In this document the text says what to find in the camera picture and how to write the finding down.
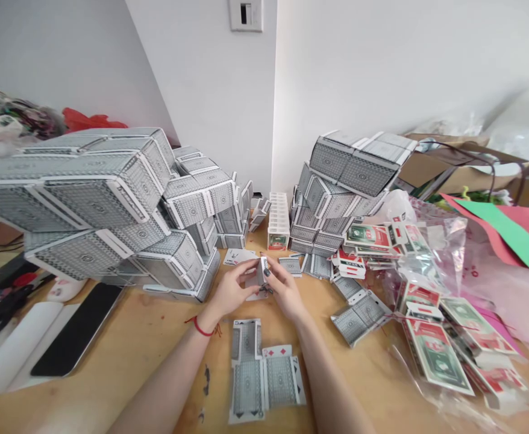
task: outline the forearm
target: forearm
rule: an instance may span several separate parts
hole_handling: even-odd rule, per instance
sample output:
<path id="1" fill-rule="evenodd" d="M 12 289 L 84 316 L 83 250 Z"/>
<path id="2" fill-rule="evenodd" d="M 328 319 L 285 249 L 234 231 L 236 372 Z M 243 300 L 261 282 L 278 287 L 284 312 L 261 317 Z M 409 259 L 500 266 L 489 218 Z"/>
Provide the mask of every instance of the forearm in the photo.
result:
<path id="1" fill-rule="evenodd" d="M 210 333 L 220 320 L 210 305 L 198 315 L 200 328 Z M 210 338 L 191 326 L 170 355 L 122 411 L 109 433 L 170 433 L 173 431 Z"/>
<path id="2" fill-rule="evenodd" d="M 306 315 L 295 325 L 307 367 L 319 433 L 374 433 L 371 421 L 339 371 L 313 318 Z"/>

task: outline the person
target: person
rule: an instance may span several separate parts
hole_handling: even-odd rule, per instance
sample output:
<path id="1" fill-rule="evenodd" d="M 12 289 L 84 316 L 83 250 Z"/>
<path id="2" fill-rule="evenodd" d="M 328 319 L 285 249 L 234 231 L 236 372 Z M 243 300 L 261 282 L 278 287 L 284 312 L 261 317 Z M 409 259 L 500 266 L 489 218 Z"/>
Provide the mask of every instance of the person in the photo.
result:
<path id="1" fill-rule="evenodd" d="M 371 421 L 337 367 L 319 329 L 302 302 L 295 279 L 278 262 L 267 257 L 264 271 L 282 312 L 291 320 L 301 342 L 307 365 L 313 410 L 319 433 L 375 433 Z M 109 434 L 142 432 L 171 433 L 184 407 L 192 383 L 208 345 L 209 334 L 220 319 L 237 309 L 258 286 L 240 284 L 255 275 L 258 259 L 238 264 L 223 276 L 214 296 L 196 317 L 180 342 L 144 383 L 117 420 Z"/>

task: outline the hand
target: hand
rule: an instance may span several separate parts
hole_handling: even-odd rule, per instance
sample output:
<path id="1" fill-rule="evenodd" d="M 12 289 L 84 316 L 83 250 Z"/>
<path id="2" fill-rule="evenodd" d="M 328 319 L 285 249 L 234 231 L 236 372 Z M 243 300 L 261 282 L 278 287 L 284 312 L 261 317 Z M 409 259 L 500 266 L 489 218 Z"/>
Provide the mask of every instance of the hand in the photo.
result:
<path id="1" fill-rule="evenodd" d="M 212 330 L 218 321 L 224 316 L 236 310 L 251 294 L 257 291 L 260 286 L 253 285 L 248 288 L 241 288 L 240 284 L 256 275 L 256 270 L 250 274 L 245 274 L 251 268 L 258 265 L 258 259 L 251 259 L 241 262 L 231 271 L 227 271 L 218 284 L 214 296 L 208 302 L 206 308 L 198 315 L 199 325 L 204 326 L 203 330 Z"/>
<path id="2" fill-rule="evenodd" d="M 302 303 L 295 278 L 282 265 L 269 256 L 266 260 L 271 267 L 264 272 L 269 286 L 275 291 L 275 299 L 284 315 L 293 322 L 303 321 L 308 317 L 308 310 Z"/>

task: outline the red string bracelet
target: red string bracelet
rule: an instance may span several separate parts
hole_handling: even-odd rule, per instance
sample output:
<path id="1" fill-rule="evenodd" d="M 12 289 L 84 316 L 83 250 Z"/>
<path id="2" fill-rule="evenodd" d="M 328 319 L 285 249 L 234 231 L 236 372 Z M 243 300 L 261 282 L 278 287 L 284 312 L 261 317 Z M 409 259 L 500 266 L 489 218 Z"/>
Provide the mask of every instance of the red string bracelet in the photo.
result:
<path id="1" fill-rule="evenodd" d="M 216 327 L 214 328 L 214 330 L 212 331 L 212 333 L 206 333 L 206 332 L 203 331 L 203 329 L 201 329 L 200 326 L 198 325 L 198 322 L 197 322 L 197 320 L 196 320 L 196 315 L 193 316 L 191 319 L 187 319 L 184 323 L 186 324 L 187 322 L 191 322 L 191 321 L 194 321 L 194 326 L 195 326 L 196 329 L 200 332 L 201 335 L 211 337 L 213 334 L 217 333 L 219 338 L 222 336 L 221 325 L 218 324 L 218 323 L 216 324 Z"/>

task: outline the light switch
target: light switch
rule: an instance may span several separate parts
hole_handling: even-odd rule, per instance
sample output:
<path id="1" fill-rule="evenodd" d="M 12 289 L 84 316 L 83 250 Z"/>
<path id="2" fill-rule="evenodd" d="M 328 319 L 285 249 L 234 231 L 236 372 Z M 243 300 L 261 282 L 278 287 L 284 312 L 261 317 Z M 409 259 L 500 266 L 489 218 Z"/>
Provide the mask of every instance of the light switch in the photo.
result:
<path id="1" fill-rule="evenodd" d="M 228 0 L 230 30 L 263 31 L 263 0 Z"/>

